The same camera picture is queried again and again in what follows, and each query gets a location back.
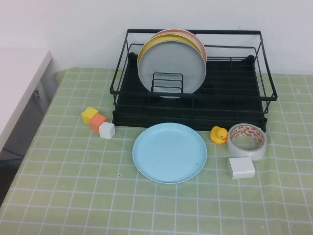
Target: rubber duck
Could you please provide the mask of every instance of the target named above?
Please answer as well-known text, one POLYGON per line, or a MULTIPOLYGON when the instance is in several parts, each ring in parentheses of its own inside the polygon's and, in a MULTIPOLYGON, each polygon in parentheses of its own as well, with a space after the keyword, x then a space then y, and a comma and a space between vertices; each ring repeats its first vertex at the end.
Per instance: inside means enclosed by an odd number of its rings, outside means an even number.
POLYGON ((227 130, 219 126, 215 126, 211 130, 210 138, 214 143, 222 144, 227 142, 227 130))

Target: dish rack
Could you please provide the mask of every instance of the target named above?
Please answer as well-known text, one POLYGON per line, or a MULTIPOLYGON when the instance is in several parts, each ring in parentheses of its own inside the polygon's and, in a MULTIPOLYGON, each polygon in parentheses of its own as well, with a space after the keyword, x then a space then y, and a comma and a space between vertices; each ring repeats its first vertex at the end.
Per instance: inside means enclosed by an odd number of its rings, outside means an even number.
POLYGON ((176 122, 195 130, 214 126, 229 129, 250 123, 266 131, 265 114, 277 92, 271 77, 260 31, 188 30, 204 44, 206 76, 193 93, 183 92, 183 74, 156 72, 147 90, 138 76, 141 47, 161 29, 128 29, 110 87, 118 126, 150 127, 176 122), (155 91, 158 74, 168 81, 181 78, 173 93, 155 91))

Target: green checkered tablecloth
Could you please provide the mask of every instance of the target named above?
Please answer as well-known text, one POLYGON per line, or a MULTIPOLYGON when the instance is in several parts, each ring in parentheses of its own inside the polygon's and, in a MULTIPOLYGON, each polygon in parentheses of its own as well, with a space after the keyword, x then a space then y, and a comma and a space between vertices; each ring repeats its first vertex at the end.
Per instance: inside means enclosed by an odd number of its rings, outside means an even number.
POLYGON ((204 169, 178 185, 141 175, 132 147, 143 128, 105 140, 88 107, 112 119, 113 70, 73 68, 60 87, 0 209, 1 235, 313 234, 313 77, 274 74, 268 148, 254 178, 231 180, 227 145, 199 132, 204 169))

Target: white block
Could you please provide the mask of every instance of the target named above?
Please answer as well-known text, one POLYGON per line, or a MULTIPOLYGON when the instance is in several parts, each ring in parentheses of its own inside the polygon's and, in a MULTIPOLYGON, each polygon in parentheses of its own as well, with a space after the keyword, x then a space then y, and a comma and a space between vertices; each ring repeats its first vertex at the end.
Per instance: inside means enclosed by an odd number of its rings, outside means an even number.
POLYGON ((100 137, 105 138, 105 139, 112 139, 112 137, 115 135, 115 126, 112 123, 103 122, 99 126, 99 132, 100 132, 100 137))
POLYGON ((252 178, 255 174, 250 157, 228 159, 228 169, 232 179, 252 178))

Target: small white box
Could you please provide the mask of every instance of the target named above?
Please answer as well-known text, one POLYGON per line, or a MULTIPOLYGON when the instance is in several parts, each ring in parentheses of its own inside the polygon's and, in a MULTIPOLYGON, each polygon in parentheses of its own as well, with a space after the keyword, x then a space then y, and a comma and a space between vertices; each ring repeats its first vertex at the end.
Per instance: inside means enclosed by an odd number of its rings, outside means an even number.
POLYGON ((228 169, 232 179, 252 178, 255 175, 250 157, 228 159, 228 169))
POLYGON ((112 139, 112 137, 115 135, 115 126, 112 123, 109 122, 103 122, 99 126, 99 133, 100 137, 105 139, 112 139))

